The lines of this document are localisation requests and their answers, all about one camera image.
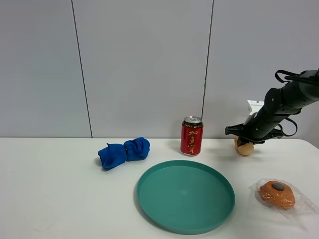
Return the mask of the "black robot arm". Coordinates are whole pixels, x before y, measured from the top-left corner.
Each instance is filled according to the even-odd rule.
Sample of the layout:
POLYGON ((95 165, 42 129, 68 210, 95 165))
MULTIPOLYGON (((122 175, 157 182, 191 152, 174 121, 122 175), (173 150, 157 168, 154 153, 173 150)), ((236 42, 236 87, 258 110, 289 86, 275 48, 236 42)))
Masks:
POLYGON ((302 108, 319 100, 318 70, 299 74, 278 70, 275 78, 285 85, 280 89, 271 88, 265 95, 264 105, 246 123, 225 128, 225 134, 237 136, 240 145, 288 137, 280 123, 287 120, 296 125, 289 116, 300 114, 302 108))

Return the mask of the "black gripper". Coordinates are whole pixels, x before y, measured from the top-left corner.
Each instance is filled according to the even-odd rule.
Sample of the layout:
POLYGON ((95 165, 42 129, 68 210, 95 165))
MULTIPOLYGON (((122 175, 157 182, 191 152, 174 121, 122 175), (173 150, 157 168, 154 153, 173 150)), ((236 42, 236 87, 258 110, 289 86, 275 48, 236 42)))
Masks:
POLYGON ((268 139, 282 136, 279 129, 274 129, 281 121, 281 115, 258 112, 246 124, 227 126, 225 134, 238 136, 238 147, 245 145, 246 142, 263 143, 268 139))

